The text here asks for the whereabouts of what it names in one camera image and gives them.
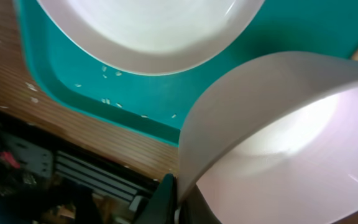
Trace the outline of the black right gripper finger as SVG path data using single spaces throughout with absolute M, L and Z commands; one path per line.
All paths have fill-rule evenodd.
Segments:
M 166 174 L 134 224 L 174 224 L 177 208 L 177 182 Z

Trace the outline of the small white plate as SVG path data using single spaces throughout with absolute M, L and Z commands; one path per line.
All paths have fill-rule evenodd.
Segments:
M 216 80 L 180 131 L 178 201 L 222 223 L 333 223 L 358 211 L 358 61 L 279 52 Z

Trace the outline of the large white plate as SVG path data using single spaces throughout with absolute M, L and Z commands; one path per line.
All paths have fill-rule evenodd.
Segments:
M 38 0 L 81 50 L 116 69 L 170 75 L 221 53 L 264 0 Z

